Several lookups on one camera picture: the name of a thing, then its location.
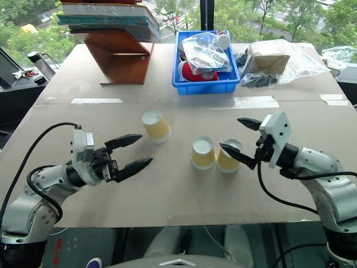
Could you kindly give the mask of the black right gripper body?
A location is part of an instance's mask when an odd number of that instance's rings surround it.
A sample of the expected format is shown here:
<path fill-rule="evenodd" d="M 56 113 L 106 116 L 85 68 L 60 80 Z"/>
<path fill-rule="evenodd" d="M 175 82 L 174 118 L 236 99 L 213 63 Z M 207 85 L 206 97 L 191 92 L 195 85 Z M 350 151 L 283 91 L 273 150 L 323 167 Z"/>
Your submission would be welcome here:
<path fill-rule="evenodd" d="M 270 162 L 274 153 L 274 144 L 275 140 L 271 135 L 260 135 L 259 139 L 256 141 L 257 148 L 254 155 L 256 164 L 261 161 Z"/>

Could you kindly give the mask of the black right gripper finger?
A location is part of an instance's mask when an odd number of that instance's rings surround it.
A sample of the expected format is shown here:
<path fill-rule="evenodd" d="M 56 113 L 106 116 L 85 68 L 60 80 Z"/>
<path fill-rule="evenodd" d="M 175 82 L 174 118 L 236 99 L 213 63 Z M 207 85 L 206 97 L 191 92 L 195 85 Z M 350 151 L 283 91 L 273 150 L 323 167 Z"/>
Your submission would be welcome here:
<path fill-rule="evenodd" d="M 258 131 L 262 124 L 262 122 L 257 119 L 247 117 L 238 118 L 237 121 L 253 131 Z"/>
<path fill-rule="evenodd" d="M 232 145 L 228 145 L 227 143 L 219 143 L 219 145 L 230 157 L 246 165 L 251 170 L 255 169 L 258 163 L 257 157 L 249 157 L 248 155 L 241 153 L 238 148 L 235 148 Z"/>

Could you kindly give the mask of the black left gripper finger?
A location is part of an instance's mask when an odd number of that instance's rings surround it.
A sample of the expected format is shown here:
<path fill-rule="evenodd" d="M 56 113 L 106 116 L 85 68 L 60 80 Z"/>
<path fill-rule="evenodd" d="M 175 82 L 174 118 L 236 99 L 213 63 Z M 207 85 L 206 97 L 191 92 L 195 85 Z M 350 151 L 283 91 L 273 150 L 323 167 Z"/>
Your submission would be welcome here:
<path fill-rule="evenodd" d="M 143 137 L 142 134 L 127 134 L 127 135 L 109 140 L 109 141 L 105 142 L 104 144 L 107 148 L 108 154 L 111 154 L 115 149 L 120 148 L 120 147 L 129 146 L 129 145 L 135 143 L 136 141 L 138 141 L 142 137 Z"/>
<path fill-rule="evenodd" d="M 120 183 L 121 181 L 135 176 L 141 170 L 145 169 L 152 162 L 152 160 L 152 157 L 147 157 L 126 165 L 122 170 L 118 170 L 118 168 L 115 168 L 111 172 L 111 179 L 117 183 Z"/>

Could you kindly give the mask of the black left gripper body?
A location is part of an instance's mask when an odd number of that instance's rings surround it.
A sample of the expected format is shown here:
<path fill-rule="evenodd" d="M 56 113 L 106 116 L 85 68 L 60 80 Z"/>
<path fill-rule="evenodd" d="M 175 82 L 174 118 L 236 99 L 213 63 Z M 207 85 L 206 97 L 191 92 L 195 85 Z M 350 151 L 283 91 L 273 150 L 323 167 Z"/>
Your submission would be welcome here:
<path fill-rule="evenodd" d="M 112 151 L 105 147 L 94 150 L 90 155 L 90 167 L 100 180 L 118 182 L 118 165 L 111 158 Z"/>

